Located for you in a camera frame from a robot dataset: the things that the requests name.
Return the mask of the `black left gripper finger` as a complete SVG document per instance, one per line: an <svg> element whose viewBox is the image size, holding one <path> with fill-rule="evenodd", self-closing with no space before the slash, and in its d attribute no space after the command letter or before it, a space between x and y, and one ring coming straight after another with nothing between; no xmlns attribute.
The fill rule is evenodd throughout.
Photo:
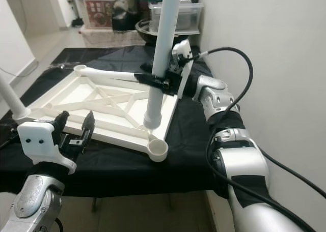
<svg viewBox="0 0 326 232"><path fill-rule="evenodd" d="M70 116L70 114L68 113L68 111L63 110L52 121L52 126L53 126L52 136L53 137L60 137L61 134L63 134L64 128L67 125L67 120L68 120L69 116Z"/></svg>
<svg viewBox="0 0 326 232"><path fill-rule="evenodd" d="M95 130L95 116L92 111L89 111L88 115L84 118L84 122L81 126L81 134L79 136L79 145L85 148L91 141L93 132Z"/></svg>

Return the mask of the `white plastic table leg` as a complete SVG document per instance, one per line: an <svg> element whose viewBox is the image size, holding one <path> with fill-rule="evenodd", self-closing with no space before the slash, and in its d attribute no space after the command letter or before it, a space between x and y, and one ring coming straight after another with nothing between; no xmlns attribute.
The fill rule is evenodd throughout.
<svg viewBox="0 0 326 232"><path fill-rule="evenodd" d="M165 76L169 65L180 3L181 0L162 0L153 60L153 75L159 78ZM151 87L144 116L144 126L149 130L155 130L160 126L162 99L163 92L161 89Z"/></svg>
<svg viewBox="0 0 326 232"><path fill-rule="evenodd" d="M0 93L12 112L12 118L16 122L25 121L31 111L25 107L11 85L3 77L0 77Z"/></svg>
<svg viewBox="0 0 326 232"><path fill-rule="evenodd" d="M119 79L122 81L131 81L131 82L138 81L137 74L135 74L135 72L101 71L89 67L82 67L76 69L76 71L83 76L103 77L103 78Z"/></svg>

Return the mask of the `black round wok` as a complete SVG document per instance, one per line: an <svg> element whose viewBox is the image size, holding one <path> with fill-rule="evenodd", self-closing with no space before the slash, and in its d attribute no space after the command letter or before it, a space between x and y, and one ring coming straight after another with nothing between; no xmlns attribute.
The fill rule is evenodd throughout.
<svg viewBox="0 0 326 232"><path fill-rule="evenodd" d="M156 40L157 40L157 32L150 32L151 20L149 19L142 19L137 22L135 25L135 30L138 32L138 35L145 41L145 44L155 46ZM175 32L175 35L173 37L173 45L181 43L181 41L184 41L186 39L189 39L191 35L198 35L200 34L199 30L195 31L187 31L187 32Z"/></svg>

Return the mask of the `beige cloth covered bench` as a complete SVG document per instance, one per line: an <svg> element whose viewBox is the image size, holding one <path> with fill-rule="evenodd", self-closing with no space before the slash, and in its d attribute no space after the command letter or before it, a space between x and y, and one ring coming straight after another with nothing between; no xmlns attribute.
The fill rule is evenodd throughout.
<svg viewBox="0 0 326 232"><path fill-rule="evenodd" d="M90 48L111 48L144 45L145 41L137 31L115 31L112 29L87 29L81 27L79 34Z"/></svg>

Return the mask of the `black table cloth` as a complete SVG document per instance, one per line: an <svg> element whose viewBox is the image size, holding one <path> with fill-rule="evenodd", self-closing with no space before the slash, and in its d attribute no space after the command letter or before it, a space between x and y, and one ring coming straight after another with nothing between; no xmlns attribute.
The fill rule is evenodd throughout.
<svg viewBox="0 0 326 232"><path fill-rule="evenodd" d="M153 61L153 46L66 48L22 95L29 105L72 73L77 65L107 71L140 72ZM75 173L65 180L65 196L116 197L213 190L226 198L225 183L210 171L205 158L210 130L202 104L177 102L166 142L168 156L153 162L147 155L114 144L91 141L77 160Z"/></svg>

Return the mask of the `clear plastic storage container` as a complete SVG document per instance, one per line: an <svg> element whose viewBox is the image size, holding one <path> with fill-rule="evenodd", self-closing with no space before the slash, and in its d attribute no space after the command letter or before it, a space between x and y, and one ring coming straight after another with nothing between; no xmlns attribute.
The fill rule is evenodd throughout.
<svg viewBox="0 0 326 232"><path fill-rule="evenodd" d="M177 35L196 35L200 34L199 22L202 17L202 3L180 3L177 16L175 34ZM149 4L150 23L148 31L158 34L162 3Z"/></svg>

